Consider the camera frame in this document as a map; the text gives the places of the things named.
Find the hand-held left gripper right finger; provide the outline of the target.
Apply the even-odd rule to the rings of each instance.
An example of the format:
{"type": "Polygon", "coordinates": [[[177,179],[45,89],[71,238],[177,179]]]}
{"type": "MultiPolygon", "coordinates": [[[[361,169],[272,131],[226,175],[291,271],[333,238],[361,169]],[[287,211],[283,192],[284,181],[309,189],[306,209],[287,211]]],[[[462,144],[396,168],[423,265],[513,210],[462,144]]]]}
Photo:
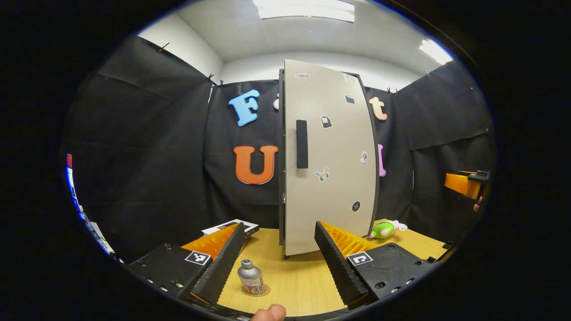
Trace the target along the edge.
{"type": "Polygon", "coordinates": [[[375,245],[332,224],[317,221],[314,239],[348,309],[386,301],[436,268],[398,244],[375,245]]]}

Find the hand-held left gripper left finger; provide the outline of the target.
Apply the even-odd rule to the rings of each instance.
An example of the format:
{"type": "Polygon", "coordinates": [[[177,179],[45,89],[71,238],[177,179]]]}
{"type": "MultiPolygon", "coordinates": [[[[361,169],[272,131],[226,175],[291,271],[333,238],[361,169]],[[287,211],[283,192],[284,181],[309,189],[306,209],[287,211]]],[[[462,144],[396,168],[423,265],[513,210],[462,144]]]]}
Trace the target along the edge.
{"type": "Polygon", "coordinates": [[[245,241],[244,223],[233,223],[178,247],[163,244],[127,265],[142,281],[179,300],[218,302],[245,241]]]}

